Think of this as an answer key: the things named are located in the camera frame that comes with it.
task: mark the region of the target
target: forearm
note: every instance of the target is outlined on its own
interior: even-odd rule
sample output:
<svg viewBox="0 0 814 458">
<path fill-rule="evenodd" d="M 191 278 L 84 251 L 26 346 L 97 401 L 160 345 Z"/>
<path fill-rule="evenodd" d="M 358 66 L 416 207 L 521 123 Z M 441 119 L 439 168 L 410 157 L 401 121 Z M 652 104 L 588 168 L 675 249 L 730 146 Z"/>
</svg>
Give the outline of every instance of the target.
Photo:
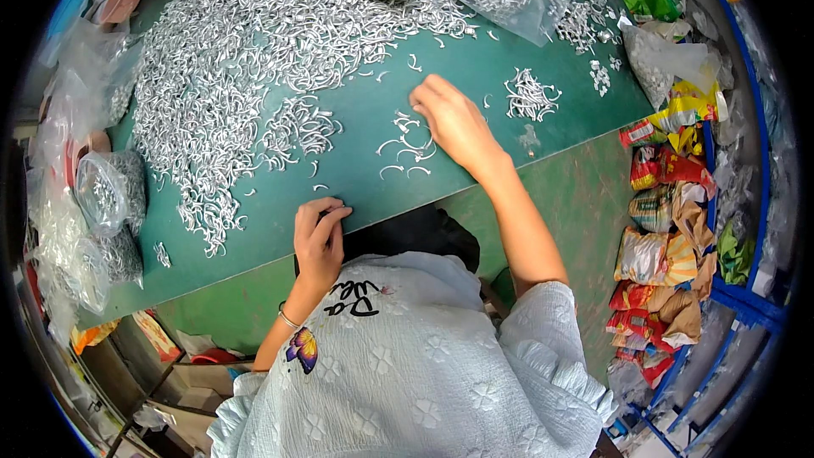
<svg viewBox="0 0 814 458">
<path fill-rule="evenodd" d="M 492 173 L 481 181 L 492 201 L 501 241 L 514 277 L 517 296 L 542 281 L 561 281 L 568 276 L 555 240 L 540 212 L 528 196 L 511 158 L 494 162 Z"/>
<path fill-rule="evenodd" d="M 285 305 L 282 307 L 282 312 L 291 322 L 301 324 L 311 315 L 311 312 L 322 300 L 326 290 L 313 290 L 304 286 L 303 278 L 299 277 L 294 282 L 294 287 L 286 300 Z M 277 352 L 283 346 L 296 330 L 292 329 L 282 318 L 279 316 L 271 326 L 269 333 L 265 335 L 263 342 L 260 343 L 257 350 L 252 371 L 269 371 L 274 359 L 277 357 Z"/>
</svg>

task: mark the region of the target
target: silver bracelet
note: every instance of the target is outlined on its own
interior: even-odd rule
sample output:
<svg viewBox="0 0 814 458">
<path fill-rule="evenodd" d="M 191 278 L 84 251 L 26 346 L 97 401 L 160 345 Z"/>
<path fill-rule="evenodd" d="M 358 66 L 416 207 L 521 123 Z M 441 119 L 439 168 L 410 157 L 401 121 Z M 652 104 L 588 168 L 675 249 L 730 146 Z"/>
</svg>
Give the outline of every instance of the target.
<svg viewBox="0 0 814 458">
<path fill-rule="evenodd" d="M 301 325 L 297 325 L 294 322 L 289 321 L 288 317 L 282 312 L 282 310 L 277 312 L 277 316 L 280 317 L 282 321 L 288 324 L 293 330 L 298 330 L 300 327 L 302 327 Z"/>
</svg>

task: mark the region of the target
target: green workbench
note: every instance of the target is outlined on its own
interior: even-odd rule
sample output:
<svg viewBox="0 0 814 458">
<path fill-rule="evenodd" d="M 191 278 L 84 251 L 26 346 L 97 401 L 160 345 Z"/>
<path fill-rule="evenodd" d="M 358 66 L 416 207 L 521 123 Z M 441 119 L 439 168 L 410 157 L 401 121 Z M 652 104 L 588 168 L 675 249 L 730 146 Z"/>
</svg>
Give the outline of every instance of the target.
<svg viewBox="0 0 814 458">
<path fill-rule="evenodd" d="M 168 1 L 142 0 L 138 15 L 131 20 L 133 31 L 148 29 Z M 624 7 L 622 0 L 610 0 L 609 5 L 616 11 Z M 148 176 L 148 215 L 138 238 L 144 258 L 143 289 L 136 284 L 114 287 L 104 315 L 82 311 L 81 327 L 155 306 L 292 254 L 294 214 L 305 201 L 331 195 L 353 207 L 353 214 L 343 220 L 347 233 L 473 186 L 473 178 L 441 150 L 419 163 L 431 171 L 430 176 L 413 170 L 409 179 L 406 169 L 416 163 L 409 153 L 402 154 L 396 162 L 396 153 L 403 147 L 391 144 L 382 150 L 381 156 L 375 153 L 382 142 L 401 135 L 392 123 L 396 109 L 421 118 L 410 109 L 408 94 L 430 73 L 449 80 L 479 107 L 484 96 L 492 95 L 488 100 L 490 108 L 481 111 L 518 168 L 653 112 L 629 70 L 622 45 L 610 42 L 595 45 L 595 56 L 591 53 L 578 56 L 572 46 L 556 37 L 553 43 L 539 48 L 483 17 L 470 23 L 481 25 L 477 39 L 442 36 L 446 47 L 441 49 L 430 31 L 421 31 L 417 36 L 399 40 L 398 49 L 390 50 L 392 57 L 384 64 L 360 68 L 359 72 L 374 71 L 374 76 L 391 71 L 382 77 L 381 84 L 374 76 L 357 76 L 346 79 L 344 87 L 318 92 L 318 106 L 334 112 L 333 118 L 341 121 L 344 133 L 331 137 L 334 148 L 330 152 L 310 155 L 284 172 L 260 169 L 255 177 L 239 180 L 232 194 L 241 203 L 239 215 L 248 217 L 241 222 L 246 230 L 228 232 L 224 256 L 206 258 L 207 245 L 202 234 L 187 231 L 181 223 L 176 210 L 180 200 L 178 188 L 167 184 L 158 193 L 156 181 Z M 489 38 L 487 30 L 492 30 L 500 41 Z M 408 67 L 410 53 L 418 58 L 422 73 Z M 622 59 L 621 71 L 610 69 L 609 55 Z M 599 97 L 588 74 L 592 59 L 609 68 L 611 87 L 605 97 Z M 544 122 L 506 116 L 508 100 L 503 82 L 514 78 L 514 67 L 532 68 L 532 75 L 542 84 L 553 84 L 563 92 L 557 101 L 559 109 L 555 114 L 545 115 Z M 266 108 L 274 110 L 283 97 L 293 95 L 287 87 L 271 86 Z M 116 150 L 128 142 L 135 106 L 135 102 L 131 104 L 128 115 L 109 130 Z M 413 128 L 407 136 L 412 145 L 422 145 L 428 138 L 428 129 L 423 127 Z M 319 160 L 319 171 L 310 179 L 312 159 Z M 387 165 L 401 165 L 404 173 L 385 170 L 381 180 L 379 170 Z M 325 184 L 330 190 L 314 192 L 314 184 Z M 256 193 L 244 197 L 251 189 L 256 189 Z M 153 252 L 158 241 L 164 242 L 172 260 L 169 269 L 158 263 Z"/>
</svg>

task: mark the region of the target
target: floor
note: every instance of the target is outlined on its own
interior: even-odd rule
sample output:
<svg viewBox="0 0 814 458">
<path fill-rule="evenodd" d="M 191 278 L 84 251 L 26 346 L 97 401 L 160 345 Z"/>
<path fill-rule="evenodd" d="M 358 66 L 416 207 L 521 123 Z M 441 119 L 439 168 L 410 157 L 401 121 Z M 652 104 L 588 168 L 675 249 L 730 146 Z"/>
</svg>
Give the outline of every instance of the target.
<svg viewBox="0 0 814 458">
<path fill-rule="evenodd" d="M 579 305 L 577 320 L 588 371 L 601 382 L 615 353 L 604 324 L 611 315 L 607 301 L 616 285 L 613 269 L 619 238 L 631 223 L 630 158 L 614 131 L 519 170 L 563 256 Z M 436 206 L 478 238 L 478 275 L 493 280 L 506 261 L 483 190 L 466 189 Z M 254 354 L 293 281 L 288 257 L 165 302 L 158 306 L 159 318 L 170 333 L 211 334 L 221 347 Z"/>
</svg>

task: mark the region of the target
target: metal frame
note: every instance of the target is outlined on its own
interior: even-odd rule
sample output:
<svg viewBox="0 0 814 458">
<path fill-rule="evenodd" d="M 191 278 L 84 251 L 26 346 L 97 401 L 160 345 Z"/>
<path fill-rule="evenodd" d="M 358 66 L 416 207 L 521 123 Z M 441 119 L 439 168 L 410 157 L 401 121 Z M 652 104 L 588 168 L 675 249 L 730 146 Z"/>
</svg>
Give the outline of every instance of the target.
<svg viewBox="0 0 814 458">
<path fill-rule="evenodd" d="M 771 353 L 772 349 L 776 346 L 778 341 L 778 335 L 783 329 L 783 325 L 786 321 L 787 311 L 785 307 L 778 306 L 777 304 L 759 296 L 756 293 L 753 293 L 752 285 L 755 283 L 755 276 L 758 271 L 758 265 L 760 263 L 760 258 L 762 254 L 762 246 L 766 235 L 766 219 L 768 214 L 768 203 L 769 203 L 769 187 L 770 187 L 770 168 L 769 168 L 769 159 L 768 159 L 768 131 L 766 127 L 766 120 L 764 117 L 764 108 L 763 102 L 760 95 L 760 88 L 758 86 L 758 80 L 755 73 L 755 66 L 751 60 L 749 55 L 749 50 L 746 44 L 746 40 L 743 37 L 743 34 L 740 30 L 738 22 L 736 21 L 734 12 L 732 8 L 729 6 L 727 0 L 718 0 L 719 3 L 723 6 L 723 10 L 727 16 L 727 19 L 732 26 L 734 37 L 738 43 L 738 49 L 740 51 L 740 55 L 746 64 L 747 67 L 747 75 L 749 80 L 749 86 L 752 93 L 752 99 L 755 104 L 755 111 L 757 114 L 757 122 L 758 122 L 758 135 L 759 135 L 759 146 L 760 146 L 760 175 L 761 175 L 761 188 L 760 188 L 760 211 L 759 211 L 759 218 L 758 218 L 758 232 L 757 237 L 755 239 L 755 256 L 752 260 L 752 264 L 750 266 L 750 273 L 747 280 L 747 286 L 741 287 L 738 285 L 728 285 L 724 282 L 723 278 L 718 275 L 715 275 L 712 280 L 712 290 L 711 290 L 711 299 L 735 310 L 736 316 L 735 321 L 733 322 L 733 327 L 730 328 L 729 332 L 727 333 L 726 339 L 721 344 L 720 349 L 718 350 L 718 355 L 716 357 L 715 362 L 711 365 L 709 371 L 701 381 L 700 385 L 698 386 L 696 392 L 694 392 L 693 396 L 687 401 L 685 406 L 680 409 L 676 420 L 670 424 L 667 428 L 667 433 L 673 432 L 677 425 L 683 422 L 689 410 L 693 407 L 695 402 L 702 396 L 702 394 L 707 390 L 707 386 L 709 385 L 710 380 L 714 377 L 718 367 L 721 364 L 721 361 L 724 359 L 726 351 L 729 345 L 732 343 L 735 333 L 737 332 L 738 326 L 740 324 L 744 324 L 747 327 L 752 327 L 754 325 L 760 325 L 764 327 L 769 332 L 769 339 L 762 345 L 762 350 L 759 352 L 759 356 L 755 362 L 752 363 L 748 373 L 746 373 L 733 387 L 733 390 L 730 391 L 727 400 L 724 402 L 724 406 L 718 411 L 718 413 L 712 417 L 711 420 L 705 422 L 702 425 L 691 424 L 691 430 L 696 431 L 696 436 L 692 438 L 687 447 L 679 451 L 675 446 L 670 443 L 670 441 L 666 438 L 665 433 L 660 431 L 655 425 L 648 419 L 650 412 L 660 403 L 663 402 L 663 393 L 666 391 L 666 388 L 675 381 L 679 371 L 684 366 L 684 363 L 687 360 L 687 357 L 690 354 L 691 347 L 684 346 L 682 347 L 676 355 L 676 362 L 670 368 L 670 370 L 665 374 L 662 382 L 659 384 L 658 388 L 656 389 L 653 399 L 650 401 L 646 409 L 639 408 L 635 405 L 631 406 L 636 410 L 641 416 L 641 419 L 645 422 L 645 424 L 650 428 L 650 430 L 658 437 L 659 440 L 664 443 L 667 449 L 673 453 L 678 458 L 683 458 L 690 453 L 698 443 L 701 443 L 705 437 L 709 434 L 709 432 L 713 431 L 718 423 L 722 420 L 723 416 L 733 407 L 735 402 L 738 398 L 743 394 L 743 392 L 748 388 L 748 386 L 753 385 L 759 375 L 758 375 L 758 366 L 763 363 L 768 355 Z M 711 128 L 708 123 L 703 125 L 703 135 L 705 140 L 705 145 L 707 145 L 707 168 L 712 173 L 715 169 L 715 150 L 714 150 L 714 141 L 711 134 Z M 714 230 L 716 224 L 716 204 L 717 199 L 712 198 L 710 199 L 708 206 L 707 206 L 707 226 L 709 229 Z"/>
</svg>

